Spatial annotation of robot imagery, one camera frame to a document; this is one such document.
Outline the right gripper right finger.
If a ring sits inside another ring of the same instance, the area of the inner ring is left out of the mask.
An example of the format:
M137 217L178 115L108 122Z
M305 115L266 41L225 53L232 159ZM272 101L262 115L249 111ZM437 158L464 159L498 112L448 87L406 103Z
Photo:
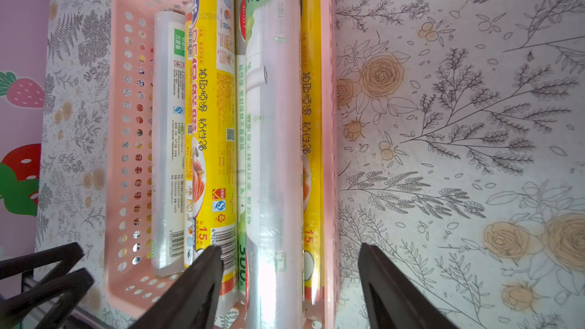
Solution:
M372 328L456 329L376 245L361 245L358 268Z

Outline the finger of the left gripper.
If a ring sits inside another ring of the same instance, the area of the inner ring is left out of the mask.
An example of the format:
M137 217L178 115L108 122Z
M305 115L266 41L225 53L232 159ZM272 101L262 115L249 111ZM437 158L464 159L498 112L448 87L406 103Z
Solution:
M36 307L57 299L36 328L61 328L73 309L93 286L94 279L86 269L40 283L33 289L10 299L1 299L1 328L14 328Z
M32 271L35 268L56 264L44 277L44 281L55 280L67 275L82 259L83 255L81 246L74 242L57 248L3 260L1 262L1 280Z

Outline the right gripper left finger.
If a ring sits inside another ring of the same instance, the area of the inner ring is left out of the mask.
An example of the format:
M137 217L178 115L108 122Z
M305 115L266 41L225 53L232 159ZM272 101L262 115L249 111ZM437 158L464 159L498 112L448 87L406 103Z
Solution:
M211 245L132 327L214 328L222 272L221 248Z

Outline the clear white wrap roll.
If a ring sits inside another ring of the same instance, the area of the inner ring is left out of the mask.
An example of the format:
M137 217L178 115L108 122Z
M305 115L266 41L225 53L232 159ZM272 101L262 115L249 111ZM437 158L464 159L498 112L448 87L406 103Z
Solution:
M184 15L155 16L152 95L152 267L166 277L184 268Z

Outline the large yellow wrap roll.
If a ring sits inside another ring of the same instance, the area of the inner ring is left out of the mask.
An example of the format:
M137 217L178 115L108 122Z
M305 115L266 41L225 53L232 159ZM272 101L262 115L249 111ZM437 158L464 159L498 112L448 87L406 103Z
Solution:
M192 0L190 52L192 201L185 210L185 266L221 248L217 315L239 299L236 193L235 0Z

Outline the yellow wrap roll blue label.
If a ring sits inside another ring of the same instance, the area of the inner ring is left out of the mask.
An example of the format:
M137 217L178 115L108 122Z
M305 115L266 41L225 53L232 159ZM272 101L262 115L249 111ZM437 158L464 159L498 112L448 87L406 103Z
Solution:
M301 1L304 279L307 305L324 300L321 0Z

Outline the white green grape wrap roll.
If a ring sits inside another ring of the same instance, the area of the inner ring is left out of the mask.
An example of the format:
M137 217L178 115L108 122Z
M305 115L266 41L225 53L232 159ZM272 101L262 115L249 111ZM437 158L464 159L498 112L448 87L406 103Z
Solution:
M236 100L237 100L237 204L238 204L238 275L239 298L246 297L245 236L245 0L236 0Z

